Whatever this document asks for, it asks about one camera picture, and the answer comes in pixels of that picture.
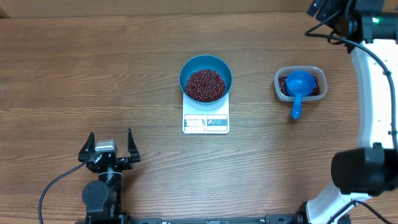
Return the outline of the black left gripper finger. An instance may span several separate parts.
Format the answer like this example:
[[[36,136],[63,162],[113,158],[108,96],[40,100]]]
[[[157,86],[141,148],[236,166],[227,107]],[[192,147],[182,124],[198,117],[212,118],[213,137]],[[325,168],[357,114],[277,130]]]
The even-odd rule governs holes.
[[[85,162],[89,159],[92,152],[95,151],[95,134],[91,132],[86,143],[83,145],[82,149],[78,153],[78,160],[80,162]]]
[[[141,156],[133,140],[132,131],[127,129],[127,151],[130,153],[131,162],[140,162]]]

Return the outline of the blue plastic measuring scoop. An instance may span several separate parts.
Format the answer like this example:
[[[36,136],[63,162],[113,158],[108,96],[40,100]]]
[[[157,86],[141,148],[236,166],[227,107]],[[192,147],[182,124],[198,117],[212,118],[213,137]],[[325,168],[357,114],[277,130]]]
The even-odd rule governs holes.
[[[293,119],[299,119],[301,116],[302,100],[311,94],[315,85],[313,75],[303,70],[294,71],[285,79],[286,91],[290,96],[294,97],[291,111]]]

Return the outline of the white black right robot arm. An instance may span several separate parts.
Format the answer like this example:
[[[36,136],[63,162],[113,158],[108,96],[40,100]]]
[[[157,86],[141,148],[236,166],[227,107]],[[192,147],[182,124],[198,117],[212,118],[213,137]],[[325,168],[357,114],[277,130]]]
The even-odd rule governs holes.
[[[359,93],[356,149],[335,154],[331,182],[286,223],[349,223],[349,211],[397,188],[397,14],[382,1],[315,0],[308,15],[328,26],[327,41],[343,44]]]

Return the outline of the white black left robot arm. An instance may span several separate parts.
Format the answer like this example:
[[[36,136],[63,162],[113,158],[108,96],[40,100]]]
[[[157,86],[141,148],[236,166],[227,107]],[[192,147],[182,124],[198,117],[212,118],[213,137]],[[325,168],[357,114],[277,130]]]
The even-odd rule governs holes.
[[[95,141],[91,133],[78,153],[78,160],[98,175],[82,190],[86,206],[85,223],[133,223],[128,212],[123,211],[123,171],[133,169],[141,161],[132,132],[127,130],[127,157],[118,157],[116,141]]]

